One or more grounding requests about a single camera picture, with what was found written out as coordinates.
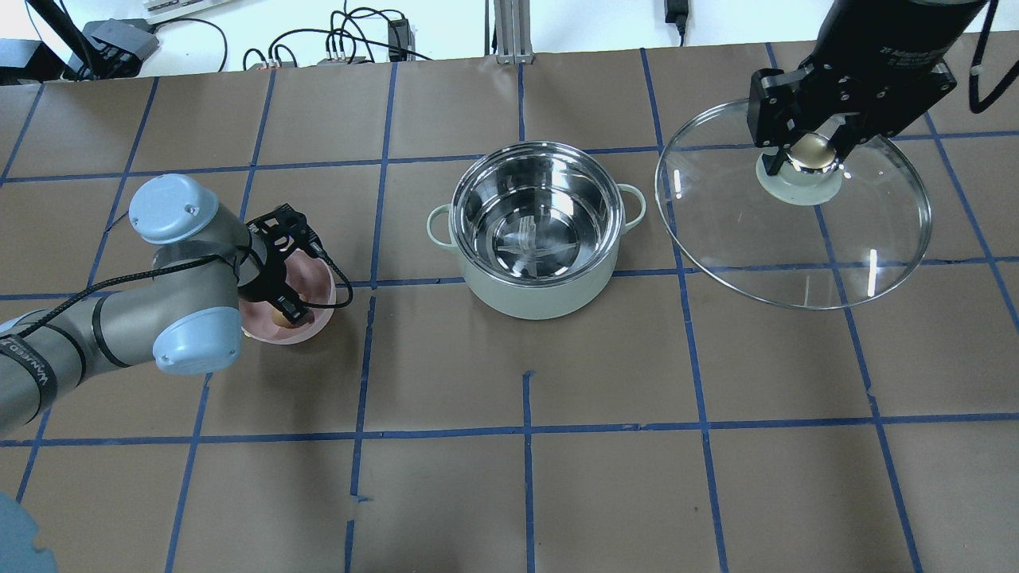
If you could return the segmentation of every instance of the stainless steel pot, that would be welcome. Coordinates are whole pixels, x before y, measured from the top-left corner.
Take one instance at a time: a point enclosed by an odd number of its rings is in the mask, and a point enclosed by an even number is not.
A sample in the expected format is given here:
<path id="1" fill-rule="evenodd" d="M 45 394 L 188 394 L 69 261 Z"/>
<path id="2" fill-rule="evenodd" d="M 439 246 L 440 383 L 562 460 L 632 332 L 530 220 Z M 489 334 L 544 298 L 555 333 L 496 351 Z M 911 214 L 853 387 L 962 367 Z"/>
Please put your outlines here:
<path id="1" fill-rule="evenodd" d="M 621 190 L 640 201 L 633 221 L 625 221 Z M 431 231 L 445 211 L 452 243 Z M 489 306 L 520 318 L 552 318 L 584 306 L 604 288 L 620 237 L 644 212 L 643 194 L 616 185 L 586 153 L 525 142 L 472 165 L 452 201 L 429 215 L 428 233 L 459 253 L 465 280 Z"/>

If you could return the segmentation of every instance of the black cable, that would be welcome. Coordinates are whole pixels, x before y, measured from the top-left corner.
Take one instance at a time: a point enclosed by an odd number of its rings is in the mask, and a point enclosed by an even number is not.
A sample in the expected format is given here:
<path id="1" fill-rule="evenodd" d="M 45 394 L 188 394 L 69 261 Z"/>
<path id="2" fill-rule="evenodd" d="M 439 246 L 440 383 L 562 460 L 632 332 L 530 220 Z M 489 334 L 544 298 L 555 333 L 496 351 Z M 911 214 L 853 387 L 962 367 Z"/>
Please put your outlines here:
<path id="1" fill-rule="evenodd" d="M 251 247 L 239 247 L 239 249 L 244 251 L 248 256 L 250 256 L 253 261 L 255 261 L 255 265 L 258 267 L 259 272 L 262 272 L 262 270 L 265 268 L 265 263 L 262 262 L 262 257 L 260 257 L 258 253 L 255 252 L 255 250 L 252 249 Z M 350 306 L 350 304 L 354 302 L 354 284 L 351 283 L 351 279 L 347 278 L 345 274 L 343 274 L 343 271 L 339 270 L 339 267 L 336 266 L 336 263 L 334 263 L 333 260 L 329 257 L 329 255 L 325 252 L 325 249 L 322 249 L 321 247 L 317 249 L 313 247 L 313 249 L 315 250 L 315 254 L 318 255 L 320 259 L 325 261 L 325 264 L 328 265 L 329 268 L 331 268 L 333 272 L 335 272 L 336 275 L 339 276 L 339 279 L 343 281 L 343 288 L 346 289 L 346 300 L 341 303 L 336 303 L 332 305 L 320 305 L 318 303 L 309 303 L 308 301 L 301 301 L 300 304 L 308 308 L 323 308 L 323 309 L 343 308 L 345 306 Z"/>
<path id="2" fill-rule="evenodd" d="M 432 58 L 430 58 L 430 57 L 428 57 L 428 56 L 426 56 L 424 54 L 420 54 L 418 52 L 415 52 L 414 50 L 408 50 L 407 48 L 398 48 L 396 46 L 393 46 L 392 44 L 383 44 L 382 42 L 374 42 L 372 40 L 364 40 L 362 38 L 356 38 L 354 35 L 352 35 L 351 33 L 348 33 L 346 31 L 341 31 L 341 30 L 322 30 L 320 28 L 299 28 L 297 30 L 291 30 L 289 32 L 284 32 L 283 34 L 280 34 L 275 40 L 272 41 L 272 44 L 270 44 L 270 47 L 274 48 L 276 46 L 276 44 L 280 40 L 282 40 L 283 38 L 286 38 L 287 36 L 289 36 L 291 34 L 301 34 L 301 33 L 305 33 L 305 32 L 315 32 L 315 33 L 318 33 L 318 34 L 334 34 L 334 33 L 339 33 L 339 34 L 345 35 L 351 40 L 355 40 L 357 42 L 364 42 L 365 44 L 371 44 L 373 46 L 381 46 L 383 48 L 391 48 L 393 50 L 398 50 L 400 52 L 404 52 L 405 54 L 410 54 L 412 56 L 417 56 L 417 57 L 419 57 L 419 58 L 421 58 L 423 60 L 431 60 L 432 59 Z"/>
<path id="3" fill-rule="evenodd" d="M 92 295 L 97 291 L 102 291 L 103 289 L 109 287 L 115 287 L 117 284 L 122 284 L 124 282 L 131 282 L 133 280 L 141 280 L 143 278 L 154 278 L 156 276 L 162 276 L 164 274 L 170 274 L 173 272 L 180 272 L 181 270 L 193 269 L 205 264 L 209 264 L 215 260 L 222 260 L 222 259 L 220 259 L 218 255 L 207 255 L 205 257 L 202 257 L 201 259 L 196 259 L 194 261 L 182 263 L 179 265 L 147 270 L 145 272 L 136 272 L 135 274 L 125 274 L 123 276 L 118 276 L 116 278 L 109 278 L 103 280 L 102 282 L 97 282 L 92 287 L 89 287 L 85 291 L 82 291 L 81 293 L 64 301 L 63 303 L 60 304 L 60 306 L 46 313 L 42 318 L 29 325 L 28 328 L 18 332 L 17 335 L 22 338 L 29 336 L 36 330 L 42 328 L 43 325 L 56 318 L 59 314 L 69 309 L 70 307 L 74 306 L 75 304 L 82 302 L 89 295 Z"/>
<path id="4" fill-rule="evenodd" d="M 262 63 L 266 63 L 265 54 L 262 53 L 262 50 L 259 50 L 258 48 L 248 48 L 248 51 L 245 52 L 245 57 L 240 60 L 240 67 L 248 69 L 248 56 L 251 55 L 252 52 L 258 54 L 259 60 L 261 60 Z"/>
<path id="5" fill-rule="evenodd" d="M 354 284 L 351 283 L 351 279 L 343 274 L 343 271 L 339 270 L 339 267 L 336 266 L 336 263 L 332 262 L 332 259 L 329 258 L 329 255 L 327 255 L 325 251 L 319 252 L 318 255 L 323 261 L 325 261 L 325 264 L 329 265 L 329 268 L 331 268 L 333 272 L 339 276 L 339 279 L 343 281 L 343 287 L 346 289 L 346 300 L 332 305 L 320 305 L 306 301 L 301 301 L 301 304 L 308 308 L 343 308 L 350 306 L 350 304 L 354 302 Z"/>
<path id="6" fill-rule="evenodd" d="M 200 21 L 202 23 L 207 23 L 207 24 L 211 25 L 212 28 L 215 28 L 216 31 L 219 32 L 219 35 L 223 38 L 223 59 L 222 59 L 222 61 L 219 62 L 219 69 L 217 69 L 216 71 L 223 71 L 223 69 L 226 67 L 226 54 L 229 51 L 229 45 L 226 43 L 226 33 L 223 32 L 223 29 L 219 28 L 218 25 L 212 23 L 209 20 L 203 20 L 203 19 L 199 19 L 199 18 L 173 18 L 173 19 L 166 20 L 166 21 L 160 23 L 159 25 L 157 25 L 156 30 L 154 32 L 158 32 L 159 29 L 163 28 L 164 25 L 169 24 L 169 23 L 173 23 L 175 21 Z"/>
<path id="7" fill-rule="evenodd" d="M 288 48 L 284 44 L 276 44 L 276 61 L 279 62 L 279 65 L 280 66 L 283 65 L 283 59 L 279 57 L 279 49 L 280 48 L 282 48 L 282 49 L 284 49 L 284 50 L 286 50 L 287 52 L 290 53 L 290 59 L 293 60 L 293 67 L 298 67 L 298 56 L 293 55 L 293 50 L 291 50 L 290 48 Z"/>
<path id="8" fill-rule="evenodd" d="M 982 113 L 991 106 L 998 98 L 1002 97 L 1005 90 L 1019 77 L 1019 60 L 1012 64 L 1012 67 L 1005 74 L 1005 77 L 995 86 L 986 98 L 980 100 L 980 64 L 983 62 L 983 50 L 987 47 L 987 39 L 990 36 L 990 23 L 995 19 L 995 12 L 998 10 L 998 0 L 990 0 L 987 6 L 987 15 L 983 18 L 983 28 L 980 30 L 980 37 L 976 41 L 976 51 L 973 52 L 973 64 L 969 70 L 969 110 L 973 113 Z"/>
<path id="9" fill-rule="evenodd" d="M 333 10 L 329 14 L 329 29 L 330 30 L 336 30 L 336 17 L 335 17 L 336 14 L 339 14 L 339 15 L 343 16 L 343 22 L 339 24 L 339 30 L 345 30 L 346 29 L 346 22 L 350 21 L 351 23 L 354 24 L 354 28 L 357 29 L 358 34 L 361 35 L 361 39 L 364 40 L 364 41 L 368 41 L 368 36 L 366 36 L 365 35 L 365 31 L 361 29 L 361 24 L 359 24 L 355 20 L 355 18 L 352 17 L 345 11 Z M 354 40 L 354 50 L 355 50 L 355 52 L 357 51 L 357 49 L 358 49 L 357 48 L 357 40 Z M 343 37 L 342 36 L 339 37 L 339 50 L 341 52 L 343 51 Z M 368 50 L 368 59 L 372 60 L 373 62 L 375 61 L 375 55 L 372 54 L 371 50 Z M 351 56 L 351 59 L 348 61 L 354 61 L 354 56 Z"/>
<path id="10" fill-rule="evenodd" d="M 359 12 L 368 12 L 368 14 L 363 15 L 363 16 L 356 15 Z M 375 8 L 368 8 L 368 7 L 365 7 L 365 6 L 362 6 L 360 8 L 355 8 L 355 9 L 351 10 L 350 14 L 351 14 L 352 18 L 367 18 L 367 17 L 375 16 L 375 15 L 381 17 L 382 19 L 385 20 L 386 35 L 388 37 L 388 31 L 395 30 L 395 29 L 392 25 L 392 20 L 389 19 L 389 16 L 385 15 L 383 12 L 396 12 L 396 13 L 398 13 L 400 15 L 401 18 L 406 19 L 406 17 L 404 16 L 404 12 L 400 12 L 399 10 L 391 10 L 391 9 L 376 10 Z M 397 50 L 403 50 L 404 49 L 404 45 L 399 41 L 399 35 L 398 34 L 393 34 L 393 37 L 396 38 L 396 49 Z"/>

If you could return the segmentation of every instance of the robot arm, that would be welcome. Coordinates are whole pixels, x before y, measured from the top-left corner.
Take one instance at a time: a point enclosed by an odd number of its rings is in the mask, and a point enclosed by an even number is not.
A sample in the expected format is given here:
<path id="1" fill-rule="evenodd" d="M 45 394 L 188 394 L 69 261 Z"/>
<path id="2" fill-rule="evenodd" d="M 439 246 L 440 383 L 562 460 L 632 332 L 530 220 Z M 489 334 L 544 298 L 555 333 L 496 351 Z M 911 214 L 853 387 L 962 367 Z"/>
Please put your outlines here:
<path id="1" fill-rule="evenodd" d="M 874 136 L 898 135 L 952 89 L 942 56 L 987 0 L 836 0 L 817 45 L 795 70 L 754 72 L 747 123 L 777 173 L 788 150 L 834 115 L 835 160 Z"/>
<path id="2" fill-rule="evenodd" d="M 289 206 L 245 225 L 184 175 L 146 183 L 128 216 L 159 247 L 153 268 L 163 274 L 145 288 L 98 299 L 79 295 L 65 309 L 0 324 L 0 435 L 97 374 L 150 360 L 173 374 L 226 368 L 240 352 L 238 298 L 269 302 L 302 324 L 308 305 L 286 284 L 283 260 L 301 248 L 334 267 L 304 215 Z"/>

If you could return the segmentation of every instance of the light blue joint cap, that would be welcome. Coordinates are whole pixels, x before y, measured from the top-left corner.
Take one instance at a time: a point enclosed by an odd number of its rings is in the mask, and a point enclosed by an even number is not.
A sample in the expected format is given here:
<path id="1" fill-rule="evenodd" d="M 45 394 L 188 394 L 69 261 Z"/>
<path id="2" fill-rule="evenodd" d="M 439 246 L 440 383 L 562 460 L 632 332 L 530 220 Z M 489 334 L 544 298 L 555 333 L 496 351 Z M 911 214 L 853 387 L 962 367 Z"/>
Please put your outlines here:
<path id="1" fill-rule="evenodd" d="M 153 245 L 183 241 L 205 228 L 219 210 L 216 194 L 178 173 L 143 185 L 127 209 L 135 230 Z"/>
<path id="2" fill-rule="evenodd" d="M 0 493 L 0 571 L 57 573 L 53 552 L 36 549 L 38 532 L 32 516 L 17 502 Z"/>
<path id="3" fill-rule="evenodd" d="M 168 374 L 189 376 L 226 368 L 240 356 L 240 311 L 207 308 L 170 324 L 156 336 L 152 357 Z"/>

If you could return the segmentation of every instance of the pot handle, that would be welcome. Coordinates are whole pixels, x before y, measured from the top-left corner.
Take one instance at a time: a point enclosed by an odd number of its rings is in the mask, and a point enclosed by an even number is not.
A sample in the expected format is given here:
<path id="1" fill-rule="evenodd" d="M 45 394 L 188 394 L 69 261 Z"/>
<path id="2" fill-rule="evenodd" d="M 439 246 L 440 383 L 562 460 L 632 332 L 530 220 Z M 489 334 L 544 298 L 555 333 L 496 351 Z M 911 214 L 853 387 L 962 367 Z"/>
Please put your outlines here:
<path id="1" fill-rule="evenodd" d="M 428 214 L 428 222 L 425 223 L 425 230 L 428 231 L 428 239 L 431 239 L 432 243 L 438 245 L 439 247 L 445 249 L 446 251 L 455 251 L 457 250 L 455 245 L 453 245 L 452 243 L 443 243 L 438 239 L 436 239 L 435 236 L 432 233 L 432 222 L 435 220 L 435 217 L 441 215 L 442 213 L 448 213 L 448 212 L 449 212 L 448 203 L 445 205 L 439 205 L 438 207 L 432 209 L 432 212 Z"/>
<path id="2" fill-rule="evenodd" d="M 640 202 L 640 214 L 637 215 L 637 218 L 635 218 L 634 220 L 627 221 L 627 223 L 623 225 L 623 232 L 620 235 L 626 235 L 628 230 L 637 226 L 638 223 L 644 220 L 644 213 L 647 212 L 647 202 L 644 201 L 644 194 L 641 193 L 641 191 L 635 188 L 634 186 L 627 184 L 620 184 L 616 187 L 620 188 L 620 191 L 625 191 L 630 195 L 633 195 L 634 197 L 637 198 L 637 201 Z"/>

